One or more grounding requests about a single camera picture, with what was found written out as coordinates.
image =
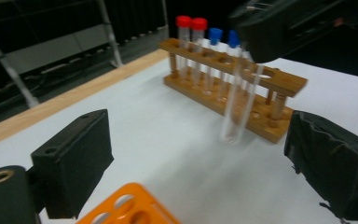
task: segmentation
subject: white table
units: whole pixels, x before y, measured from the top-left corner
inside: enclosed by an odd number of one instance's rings
[[[288,106],[358,134],[358,77],[283,59],[266,65],[309,80]],[[107,108],[115,160],[80,218],[138,182],[186,224],[339,223],[283,155],[284,138],[271,144],[245,131],[236,146],[219,142],[222,117],[163,85],[169,72],[165,59],[0,141],[0,167],[30,168],[30,154],[51,136],[78,116]],[[45,210],[40,216],[42,223],[76,223],[49,220]]]

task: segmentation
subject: wooden test tube rack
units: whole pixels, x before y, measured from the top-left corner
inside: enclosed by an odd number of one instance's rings
[[[178,46],[179,40],[176,38],[169,38],[159,43],[159,48],[168,51],[170,56],[171,73],[164,78],[164,84],[224,116],[226,101],[217,100],[219,78],[214,78],[213,93],[205,95],[202,89],[193,88],[190,78],[190,67],[187,69],[186,81],[183,81],[179,77],[176,58],[177,56],[185,57],[190,61],[210,66],[231,75],[233,75],[234,65],[239,59],[229,56],[224,52],[217,52],[206,48],[203,48],[202,52],[199,53],[191,52],[191,44],[189,49],[180,49]],[[248,63],[248,66],[255,66],[255,63],[249,61],[245,63]],[[254,77],[243,72],[242,78],[252,82]],[[246,129],[266,138],[272,143],[277,143],[287,132],[293,113],[293,109],[285,105],[286,99],[287,97],[295,97],[304,88],[306,83],[307,80],[303,77],[265,66],[259,86],[267,88],[268,94],[266,97],[258,94],[255,96]]]

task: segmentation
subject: test tube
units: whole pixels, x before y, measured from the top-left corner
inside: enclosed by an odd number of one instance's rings
[[[223,31],[218,28],[209,29],[209,49],[214,51],[219,51],[219,43],[222,38]],[[213,90],[213,80],[214,74],[217,72],[216,69],[212,67],[207,67],[205,77],[204,77],[204,90],[205,95],[211,95]]]
[[[249,63],[250,61],[249,53],[242,49],[241,56],[235,64],[234,80],[229,90],[220,133],[220,140],[228,144],[236,144],[241,139],[252,111],[255,88],[260,81],[260,75],[263,73],[264,65]],[[248,81],[245,91],[241,87],[243,75],[253,77]]]
[[[193,52],[201,53],[205,30],[207,29],[208,22],[203,18],[194,18],[191,21],[191,30],[192,30],[192,38],[191,41],[193,43]],[[200,87],[200,63],[193,62],[193,67],[191,71],[191,77],[193,81],[193,87],[198,89]]]
[[[240,57],[241,55],[240,39],[238,38],[237,32],[235,30],[228,31],[226,53],[227,55],[236,58]],[[219,72],[220,84],[219,92],[217,93],[217,101],[219,102],[225,102],[227,100],[227,84],[230,80],[230,77],[230,74],[224,73],[222,71]]]
[[[184,15],[177,16],[176,26],[178,27],[179,48],[188,49],[190,42],[191,18]],[[185,81],[187,77],[187,58],[178,56],[178,62],[179,76],[182,81]]]

